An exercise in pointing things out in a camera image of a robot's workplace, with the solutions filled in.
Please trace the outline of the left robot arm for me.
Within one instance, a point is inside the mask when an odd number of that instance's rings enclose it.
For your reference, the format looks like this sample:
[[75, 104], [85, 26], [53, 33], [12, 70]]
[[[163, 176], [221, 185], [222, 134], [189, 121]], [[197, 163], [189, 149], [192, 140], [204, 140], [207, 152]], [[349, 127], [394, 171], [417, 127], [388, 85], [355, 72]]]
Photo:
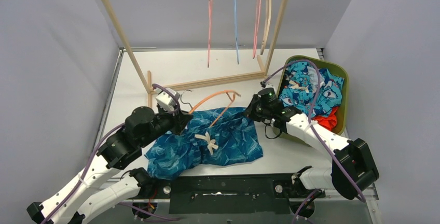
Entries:
[[168, 131], [180, 134], [192, 118], [181, 110], [156, 114], [146, 106], [136, 108], [100, 140], [76, 177], [47, 200], [30, 204], [27, 213], [35, 223], [89, 223], [121, 201], [148, 196], [154, 183], [143, 168], [134, 169], [104, 190], [99, 188], [139, 158], [142, 148]]

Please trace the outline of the light wooden hanger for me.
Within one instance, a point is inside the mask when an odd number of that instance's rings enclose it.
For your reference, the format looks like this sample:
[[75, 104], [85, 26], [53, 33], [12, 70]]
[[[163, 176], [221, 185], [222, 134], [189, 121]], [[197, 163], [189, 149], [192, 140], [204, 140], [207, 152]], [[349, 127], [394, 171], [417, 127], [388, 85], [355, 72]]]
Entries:
[[271, 24], [271, 14], [272, 14], [272, 0], [265, 0], [265, 26], [264, 26], [262, 44], [260, 48], [260, 55], [263, 55], [266, 49], [266, 44], [267, 44], [270, 24]]

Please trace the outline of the orange shorts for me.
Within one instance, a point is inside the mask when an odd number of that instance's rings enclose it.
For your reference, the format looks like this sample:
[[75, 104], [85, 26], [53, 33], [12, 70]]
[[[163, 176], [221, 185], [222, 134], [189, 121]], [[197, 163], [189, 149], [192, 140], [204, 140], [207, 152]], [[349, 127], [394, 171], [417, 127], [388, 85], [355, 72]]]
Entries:
[[338, 109], [339, 109], [339, 106], [335, 106], [332, 108], [331, 113], [327, 117], [316, 116], [312, 120], [316, 121], [319, 125], [326, 128], [327, 130], [332, 131], [338, 123], [337, 116], [336, 116], [336, 112]]

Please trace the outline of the pink wire hanger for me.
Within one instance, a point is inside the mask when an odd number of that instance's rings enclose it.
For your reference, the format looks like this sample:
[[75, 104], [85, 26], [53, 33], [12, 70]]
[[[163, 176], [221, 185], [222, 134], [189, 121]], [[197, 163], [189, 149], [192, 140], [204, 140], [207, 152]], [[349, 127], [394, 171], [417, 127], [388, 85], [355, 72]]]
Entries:
[[255, 57], [256, 57], [257, 42], [258, 42], [258, 30], [259, 30], [260, 14], [261, 14], [261, 5], [262, 5], [262, 0], [256, 0], [252, 59], [255, 59]]

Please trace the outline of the light blue hanger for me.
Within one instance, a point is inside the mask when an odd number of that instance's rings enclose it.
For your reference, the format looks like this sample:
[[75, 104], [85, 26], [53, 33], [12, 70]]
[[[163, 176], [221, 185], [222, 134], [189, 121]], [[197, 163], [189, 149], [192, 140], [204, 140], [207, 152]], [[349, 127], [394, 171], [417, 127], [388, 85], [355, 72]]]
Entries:
[[235, 35], [235, 49], [237, 64], [239, 65], [239, 42], [238, 42], [238, 17], [237, 17], [237, 0], [233, 0], [233, 22], [234, 22], [234, 35]]

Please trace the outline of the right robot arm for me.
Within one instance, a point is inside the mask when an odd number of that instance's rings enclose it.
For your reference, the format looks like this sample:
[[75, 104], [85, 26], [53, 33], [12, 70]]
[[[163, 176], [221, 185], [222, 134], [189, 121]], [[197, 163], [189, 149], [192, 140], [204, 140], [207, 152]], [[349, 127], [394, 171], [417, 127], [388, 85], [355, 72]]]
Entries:
[[292, 190], [300, 197], [318, 189], [336, 190], [348, 200], [363, 200], [363, 190], [379, 178], [366, 141], [340, 136], [312, 121], [298, 108], [284, 106], [273, 88], [254, 94], [243, 116], [300, 139], [331, 162], [329, 167], [305, 166], [292, 175]]

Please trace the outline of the teal shark print shorts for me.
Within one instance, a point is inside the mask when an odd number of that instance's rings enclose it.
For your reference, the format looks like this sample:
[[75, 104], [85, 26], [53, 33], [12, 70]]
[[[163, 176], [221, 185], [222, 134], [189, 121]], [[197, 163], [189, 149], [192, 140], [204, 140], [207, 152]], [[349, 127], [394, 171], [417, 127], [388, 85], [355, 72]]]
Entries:
[[157, 179], [174, 180], [200, 164], [228, 166], [263, 157], [255, 123], [244, 107], [195, 111], [179, 135], [160, 136], [146, 152], [146, 170]]

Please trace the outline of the light blue shark shorts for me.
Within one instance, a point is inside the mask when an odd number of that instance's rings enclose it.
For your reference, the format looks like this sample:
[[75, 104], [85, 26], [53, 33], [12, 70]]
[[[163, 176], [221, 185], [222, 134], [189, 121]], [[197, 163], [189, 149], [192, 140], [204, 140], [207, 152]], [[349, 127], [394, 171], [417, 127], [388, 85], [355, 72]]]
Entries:
[[342, 102], [345, 79], [333, 75], [327, 68], [319, 69], [317, 74], [308, 62], [297, 62], [285, 69], [282, 82], [279, 100], [285, 107], [294, 106], [308, 115], [314, 97], [318, 96], [312, 118], [327, 117], [332, 108]]

